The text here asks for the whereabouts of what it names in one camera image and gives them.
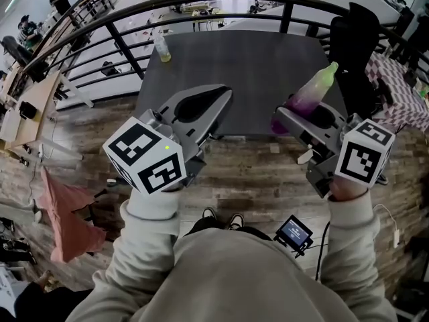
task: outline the black cap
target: black cap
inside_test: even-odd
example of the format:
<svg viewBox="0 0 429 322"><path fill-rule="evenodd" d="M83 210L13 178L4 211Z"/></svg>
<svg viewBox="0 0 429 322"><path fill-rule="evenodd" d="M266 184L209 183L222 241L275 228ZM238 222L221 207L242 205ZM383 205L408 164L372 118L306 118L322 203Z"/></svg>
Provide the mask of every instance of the black cap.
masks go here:
<svg viewBox="0 0 429 322"><path fill-rule="evenodd" d="M29 17L29 15L27 14L27 15L24 15L22 18L21 18L21 23L23 23L23 22L25 22L25 21L28 21L28 17Z"/></svg>

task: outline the sweatshirt sleeve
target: sweatshirt sleeve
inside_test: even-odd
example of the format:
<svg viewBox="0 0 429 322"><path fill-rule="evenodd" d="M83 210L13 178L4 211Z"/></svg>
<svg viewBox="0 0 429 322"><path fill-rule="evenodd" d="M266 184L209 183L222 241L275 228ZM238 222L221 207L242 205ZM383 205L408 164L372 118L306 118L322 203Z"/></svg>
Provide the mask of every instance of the sweatshirt sleeve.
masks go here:
<svg viewBox="0 0 429 322"><path fill-rule="evenodd" d="M174 266L178 195L143 197L133 190L121 206L125 228L113 244L112 262L94 273L94 290L67 322L127 321L149 303Z"/></svg>
<svg viewBox="0 0 429 322"><path fill-rule="evenodd" d="M328 253L320 279L335 291L360 321L397 321L385 298L384 285L376 282L374 239L380 222L367 191L352 201L330 201Z"/></svg>

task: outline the gray sweatshirt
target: gray sweatshirt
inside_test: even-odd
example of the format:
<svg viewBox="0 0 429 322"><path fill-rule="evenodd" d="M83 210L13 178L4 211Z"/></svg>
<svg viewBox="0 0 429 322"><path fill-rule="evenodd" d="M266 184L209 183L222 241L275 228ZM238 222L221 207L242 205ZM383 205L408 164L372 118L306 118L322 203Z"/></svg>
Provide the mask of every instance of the gray sweatshirt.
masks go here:
<svg viewBox="0 0 429 322"><path fill-rule="evenodd" d="M206 229L174 243L177 210L177 193L133 191L110 266L67 322L397 321L375 283L379 220L369 192L330 202L322 283L288 249L248 233Z"/></svg>

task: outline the purple and green bottle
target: purple and green bottle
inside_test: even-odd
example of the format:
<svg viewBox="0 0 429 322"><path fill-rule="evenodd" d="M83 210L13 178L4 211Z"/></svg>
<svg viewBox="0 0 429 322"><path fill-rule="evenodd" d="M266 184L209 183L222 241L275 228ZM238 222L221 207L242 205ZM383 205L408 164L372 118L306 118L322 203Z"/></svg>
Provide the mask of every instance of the purple and green bottle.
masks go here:
<svg viewBox="0 0 429 322"><path fill-rule="evenodd" d="M318 107L329 88L334 84L334 75L338 63L332 62L330 66L319 70L300 90L292 95L283 107L307 118ZM271 119L271 129L276 134L288 132L287 129L274 116Z"/></svg>

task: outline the yellow liquid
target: yellow liquid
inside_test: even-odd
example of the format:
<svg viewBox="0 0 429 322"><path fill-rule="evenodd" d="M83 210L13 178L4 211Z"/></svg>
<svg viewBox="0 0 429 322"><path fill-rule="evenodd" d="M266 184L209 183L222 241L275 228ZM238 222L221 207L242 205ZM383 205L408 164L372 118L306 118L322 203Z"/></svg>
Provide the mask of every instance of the yellow liquid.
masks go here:
<svg viewBox="0 0 429 322"><path fill-rule="evenodd" d="M168 62L172 59L171 54L168 52L167 54L160 55L162 62Z"/></svg>

